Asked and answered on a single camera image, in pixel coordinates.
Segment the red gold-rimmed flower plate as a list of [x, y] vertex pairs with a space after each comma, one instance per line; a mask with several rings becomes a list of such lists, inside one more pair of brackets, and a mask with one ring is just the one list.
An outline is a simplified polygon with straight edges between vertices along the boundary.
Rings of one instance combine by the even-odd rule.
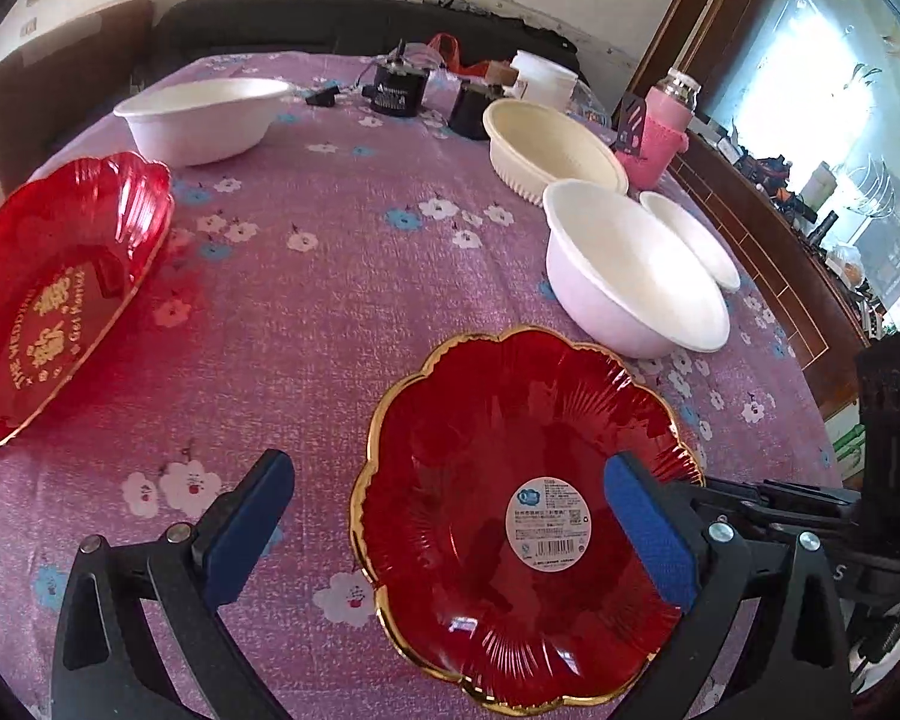
[[606, 502], [619, 452], [662, 483], [704, 477], [621, 359], [548, 328], [458, 335], [393, 383], [349, 504], [393, 647], [510, 717], [628, 689], [679, 611]]

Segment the red wedding plate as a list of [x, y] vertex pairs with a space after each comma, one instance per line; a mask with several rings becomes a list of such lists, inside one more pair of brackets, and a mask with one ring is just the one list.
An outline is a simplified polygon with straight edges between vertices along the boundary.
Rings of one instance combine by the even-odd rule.
[[123, 151], [27, 182], [0, 210], [0, 449], [128, 309], [172, 227], [170, 169]]

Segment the large white bowl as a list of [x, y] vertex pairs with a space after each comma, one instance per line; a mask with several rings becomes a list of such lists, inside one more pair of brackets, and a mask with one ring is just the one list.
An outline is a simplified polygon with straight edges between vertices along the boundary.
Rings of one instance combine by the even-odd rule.
[[724, 296], [691, 249], [622, 193], [566, 179], [543, 192], [546, 275], [580, 330], [619, 356], [717, 353], [730, 338]]

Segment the cream ribbed bowl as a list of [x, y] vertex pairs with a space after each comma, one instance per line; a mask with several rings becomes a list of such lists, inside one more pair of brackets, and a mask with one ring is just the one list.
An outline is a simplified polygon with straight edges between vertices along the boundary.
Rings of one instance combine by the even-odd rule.
[[482, 114], [489, 161], [497, 177], [522, 200], [543, 205], [557, 181], [577, 179], [628, 193], [624, 167], [606, 143], [580, 122], [543, 104], [499, 99]]

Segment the wooden cabinet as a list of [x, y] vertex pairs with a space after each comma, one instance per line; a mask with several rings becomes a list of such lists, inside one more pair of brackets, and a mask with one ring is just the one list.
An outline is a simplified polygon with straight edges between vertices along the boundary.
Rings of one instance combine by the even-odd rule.
[[671, 174], [701, 205], [787, 332], [821, 415], [857, 399], [855, 356], [868, 344], [841, 285], [797, 232], [717, 149], [691, 135]]

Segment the purple floral tablecloth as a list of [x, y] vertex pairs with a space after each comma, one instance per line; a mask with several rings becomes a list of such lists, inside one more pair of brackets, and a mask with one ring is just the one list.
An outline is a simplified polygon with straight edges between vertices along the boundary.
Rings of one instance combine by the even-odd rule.
[[263, 143], [173, 177], [152, 275], [76, 377], [0, 450], [0, 673], [50, 715], [77, 543], [198, 515], [263, 450], [297, 491], [227, 622], [297, 718], [476, 718], [386, 640], [347, 516], [390, 383], [464, 332], [574, 327], [541, 211], [434, 114], [287, 103]]

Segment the small white bowl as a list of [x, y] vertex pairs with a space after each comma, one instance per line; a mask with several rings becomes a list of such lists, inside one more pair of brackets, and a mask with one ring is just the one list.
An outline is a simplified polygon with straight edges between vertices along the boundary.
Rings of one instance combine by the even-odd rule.
[[640, 192], [639, 202], [689, 247], [725, 293], [736, 293], [741, 288], [740, 271], [728, 250], [696, 216], [658, 192]]

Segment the pink sleeved thermos bottle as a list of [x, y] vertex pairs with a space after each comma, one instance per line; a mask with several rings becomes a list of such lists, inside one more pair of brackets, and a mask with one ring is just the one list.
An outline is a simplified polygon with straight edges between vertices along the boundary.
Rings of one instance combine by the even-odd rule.
[[689, 148], [688, 127], [696, 114], [701, 85], [684, 71], [670, 68], [644, 99], [647, 105], [644, 140], [639, 156], [617, 153], [634, 190], [654, 188], [674, 156]]

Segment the black power plug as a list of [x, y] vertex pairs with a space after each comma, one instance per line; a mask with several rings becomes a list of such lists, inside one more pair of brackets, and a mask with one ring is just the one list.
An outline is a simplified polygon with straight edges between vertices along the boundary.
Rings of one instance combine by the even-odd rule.
[[341, 93], [338, 85], [322, 86], [318, 89], [312, 89], [304, 96], [307, 106], [312, 107], [334, 107], [336, 106], [336, 98]]

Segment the black cylindrical motor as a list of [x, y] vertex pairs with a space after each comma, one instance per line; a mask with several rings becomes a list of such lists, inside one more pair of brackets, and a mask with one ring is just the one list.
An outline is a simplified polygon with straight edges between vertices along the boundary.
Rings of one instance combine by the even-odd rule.
[[413, 119], [421, 109], [430, 70], [408, 59], [408, 44], [400, 41], [390, 54], [375, 59], [374, 78], [362, 83], [361, 94], [377, 114]]

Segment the black sofa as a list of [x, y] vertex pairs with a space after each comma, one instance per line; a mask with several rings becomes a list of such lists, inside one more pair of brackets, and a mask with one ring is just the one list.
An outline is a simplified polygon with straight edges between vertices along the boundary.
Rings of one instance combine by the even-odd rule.
[[509, 16], [406, 0], [187, 0], [155, 23], [139, 71], [157, 82], [210, 55], [379, 55], [400, 41], [429, 43], [441, 32], [458, 39], [467, 67], [526, 50], [580, 70], [571, 39]]

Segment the white plastic jar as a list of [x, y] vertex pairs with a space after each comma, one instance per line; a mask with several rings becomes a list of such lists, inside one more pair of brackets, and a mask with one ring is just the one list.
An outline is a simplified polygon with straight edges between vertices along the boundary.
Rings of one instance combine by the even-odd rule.
[[512, 98], [566, 112], [578, 82], [575, 71], [526, 50], [514, 55], [510, 67], [517, 72], [510, 86]]

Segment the red plastic bag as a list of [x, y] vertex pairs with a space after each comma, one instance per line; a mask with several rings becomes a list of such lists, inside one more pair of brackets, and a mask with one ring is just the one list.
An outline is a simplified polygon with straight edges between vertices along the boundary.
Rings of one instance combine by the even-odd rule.
[[479, 60], [475, 64], [466, 65], [463, 62], [460, 41], [448, 32], [437, 32], [436, 36], [427, 43], [427, 47], [435, 50], [439, 54], [443, 66], [458, 76], [484, 78], [489, 70], [489, 65], [491, 65], [489, 60]]

